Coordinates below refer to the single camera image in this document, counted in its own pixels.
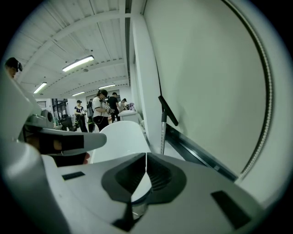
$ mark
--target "black shirt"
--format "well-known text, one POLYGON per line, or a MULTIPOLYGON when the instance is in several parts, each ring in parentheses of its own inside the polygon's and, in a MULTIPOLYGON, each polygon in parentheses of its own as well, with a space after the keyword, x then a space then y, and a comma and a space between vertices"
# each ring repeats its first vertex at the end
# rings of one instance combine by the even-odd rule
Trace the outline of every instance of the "black shirt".
POLYGON ((116 97, 109 97, 107 103, 109 103, 111 109, 117 110, 116 103, 118 103, 118 99, 116 97))
POLYGON ((77 113, 81 113, 81 111, 83 110, 83 107, 81 106, 81 108, 78 108, 77 106, 74 108, 76 110, 77 113))

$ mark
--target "metal pole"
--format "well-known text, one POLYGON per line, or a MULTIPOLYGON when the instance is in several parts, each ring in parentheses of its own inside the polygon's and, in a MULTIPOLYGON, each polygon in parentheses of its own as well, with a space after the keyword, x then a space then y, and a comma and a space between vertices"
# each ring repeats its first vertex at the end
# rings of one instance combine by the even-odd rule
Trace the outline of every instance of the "metal pole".
POLYGON ((166 138, 166 122, 162 122, 162 133, 161 133, 161 154, 164 154, 165 150, 165 138, 166 138))
POLYGON ((161 132, 161 154, 164 154, 165 150, 165 138, 166 138, 166 125, 167 125, 167 112, 162 113, 162 132, 161 132))

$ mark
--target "black handle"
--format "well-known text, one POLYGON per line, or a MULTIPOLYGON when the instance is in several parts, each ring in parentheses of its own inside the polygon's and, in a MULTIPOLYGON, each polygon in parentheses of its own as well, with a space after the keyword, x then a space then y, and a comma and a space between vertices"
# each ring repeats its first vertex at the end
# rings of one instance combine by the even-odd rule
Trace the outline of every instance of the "black handle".
POLYGON ((162 95, 159 96, 159 100, 162 104, 162 107, 164 109, 163 115, 162 115, 162 122, 166 122, 167 121, 167 116, 169 116, 169 118, 171 119, 171 121, 173 122, 173 124, 175 126, 178 125, 178 121, 175 117, 175 115, 173 114, 173 112, 171 111, 170 107, 168 106, 167 102, 165 101, 165 99, 163 98, 162 95))

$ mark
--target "black padding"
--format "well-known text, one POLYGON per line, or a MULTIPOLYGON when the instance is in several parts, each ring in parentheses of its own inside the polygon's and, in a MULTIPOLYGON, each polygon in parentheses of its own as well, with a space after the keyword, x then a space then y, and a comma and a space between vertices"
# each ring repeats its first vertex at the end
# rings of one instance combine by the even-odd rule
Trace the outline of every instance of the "black padding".
POLYGON ((145 155, 145 153, 142 153, 106 171, 102 176, 102 186, 112 200, 131 202, 131 195, 146 172, 145 155))
POLYGON ((168 203, 173 201, 185 188, 187 178, 177 166, 157 156, 147 154, 147 174, 152 183, 152 193, 147 204, 168 203))
POLYGON ((84 162, 86 153, 78 154, 74 156, 51 156, 57 167, 60 166, 73 166, 73 165, 81 165, 84 162))
POLYGON ((62 150, 84 148, 83 135, 62 136, 61 143, 62 143, 62 150))
POLYGON ((213 192, 211 196, 217 202, 227 219, 235 229, 247 224, 250 217, 223 191, 213 192))
MULTIPOLYGON (((145 174, 145 154, 140 154, 110 170, 102 177, 102 186, 111 199, 128 203, 145 174)), ((147 204, 167 203, 174 200, 184 189, 187 179, 177 166, 147 154, 147 174, 152 189, 147 204)))
POLYGON ((74 179, 74 178, 77 178, 80 176, 85 176, 85 174, 83 172, 79 171, 79 172, 74 172, 74 173, 63 175, 62 177, 66 181, 66 180, 74 179))
POLYGON ((63 151, 84 148, 83 135, 62 136, 39 133, 37 136, 39 137, 41 154, 57 154, 61 152, 54 149, 54 140, 61 142, 63 151))

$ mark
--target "person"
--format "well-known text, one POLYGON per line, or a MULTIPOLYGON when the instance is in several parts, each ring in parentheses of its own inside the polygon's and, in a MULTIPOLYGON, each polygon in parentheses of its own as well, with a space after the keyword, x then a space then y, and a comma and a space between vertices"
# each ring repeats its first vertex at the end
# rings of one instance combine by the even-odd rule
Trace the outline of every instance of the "person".
POLYGON ((100 131, 109 125, 108 109, 105 102, 103 102, 103 98, 107 96, 108 92, 106 90, 99 90, 97 96, 92 101, 92 107, 94 110, 93 122, 97 125, 100 131))
POLYGON ((16 58, 12 57, 5 62, 5 69, 10 78, 14 79, 14 76, 18 70, 22 71, 22 64, 16 58))
POLYGON ((127 102, 127 101, 126 101, 126 98, 124 98, 122 101, 120 101, 120 102, 118 103, 120 110, 125 110, 125 109, 126 109, 126 106, 125 106, 125 103, 126 103, 126 102, 127 102))
POLYGON ((87 133, 86 121, 85 121, 85 112, 83 106, 81 106, 82 101, 77 100, 77 105, 74 107, 76 120, 78 121, 81 131, 87 133))
POLYGON ((107 103, 109 104, 110 108, 114 110, 113 114, 111 115, 112 117, 112 122, 115 121, 115 116, 117 117, 117 121, 120 121, 120 116, 119 115, 119 104, 118 104, 118 99, 117 99, 117 93, 113 93, 112 97, 109 97, 107 100, 107 103))
POLYGON ((95 123, 93 122, 92 98, 87 102, 87 117, 88 117, 88 131, 92 133, 95 130, 95 123))

